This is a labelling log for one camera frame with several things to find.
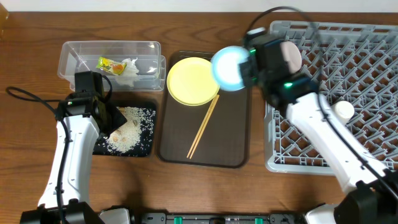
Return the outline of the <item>light blue bowl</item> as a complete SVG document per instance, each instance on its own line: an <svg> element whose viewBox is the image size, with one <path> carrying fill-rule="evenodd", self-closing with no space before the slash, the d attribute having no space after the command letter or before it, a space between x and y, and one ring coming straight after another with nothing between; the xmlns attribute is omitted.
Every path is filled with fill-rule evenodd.
<svg viewBox="0 0 398 224"><path fill-rule="evenodd" d="M211 58L213 79L224 91L238 91L244 88L240 64L247 62L249 52L240 46L228 46Z"/></svg>

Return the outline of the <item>yellow green snack wrapper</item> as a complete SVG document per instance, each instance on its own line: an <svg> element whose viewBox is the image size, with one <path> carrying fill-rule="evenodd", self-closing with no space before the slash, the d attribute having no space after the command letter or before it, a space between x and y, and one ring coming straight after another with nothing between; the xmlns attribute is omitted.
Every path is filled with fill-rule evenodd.
<svg viewBox="0 0 398 224"><path fill-rule="evenodd" d="M96 68L112 75L121 75L127 66L126 62L117 62L108 58L100 57Z"/></svg>

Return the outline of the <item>white tissue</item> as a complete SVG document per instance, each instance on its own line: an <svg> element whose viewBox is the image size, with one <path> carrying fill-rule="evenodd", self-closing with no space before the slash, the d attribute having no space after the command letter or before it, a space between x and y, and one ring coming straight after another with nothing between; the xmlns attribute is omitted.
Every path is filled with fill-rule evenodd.
<svg viewBox="0 0 398 224"><path fill-rule="evenodd" d="M122 74L115 78L116 82L119 85L127 85L130 87L134 86L135 79L137 78L137 74L139 73L139 69L136 67L136 61L137 58L126 58L122 61L122 63L126 64L126 67Z"/></svg>

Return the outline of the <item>white green cup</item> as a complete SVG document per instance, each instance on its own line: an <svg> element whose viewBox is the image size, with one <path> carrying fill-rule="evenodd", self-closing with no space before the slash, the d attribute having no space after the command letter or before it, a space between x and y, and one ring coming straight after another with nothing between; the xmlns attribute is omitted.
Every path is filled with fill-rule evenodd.
<svg viewBox="0 0 398 224"><path fill-rule="evenodd" d="M331 108L342 124L347 124L354 116L354 106L348 101L338 101Z"/></svg>

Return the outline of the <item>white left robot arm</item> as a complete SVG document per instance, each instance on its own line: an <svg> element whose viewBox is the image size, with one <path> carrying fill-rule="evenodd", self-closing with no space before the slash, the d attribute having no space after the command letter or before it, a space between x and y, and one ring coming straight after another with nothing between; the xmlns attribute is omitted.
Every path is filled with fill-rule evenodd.
<svg viewBox="0 0 398 224"><path fill-rule="evenodd" d="M45 191L35 210L23 212L21 223L102 223L89 206L93 149L127 119L110 102L96 72L75 74L75 92L53 110L57 146Z"/></svg>

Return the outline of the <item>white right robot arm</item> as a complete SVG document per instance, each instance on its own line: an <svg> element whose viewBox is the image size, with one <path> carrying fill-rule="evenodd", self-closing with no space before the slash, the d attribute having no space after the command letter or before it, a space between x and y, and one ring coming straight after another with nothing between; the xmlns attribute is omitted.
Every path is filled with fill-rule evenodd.
<svg viewBox="0 0 398 224"><path fill-rule="evenodd" d="M305 214L307 223L397 223L397 173L373 157L349 132L320 94L300 74L301 62L289 41L246 32L240 72L246 87L257 85L268 105L282 113L311 142L337 178L344 199Z"/></svg>

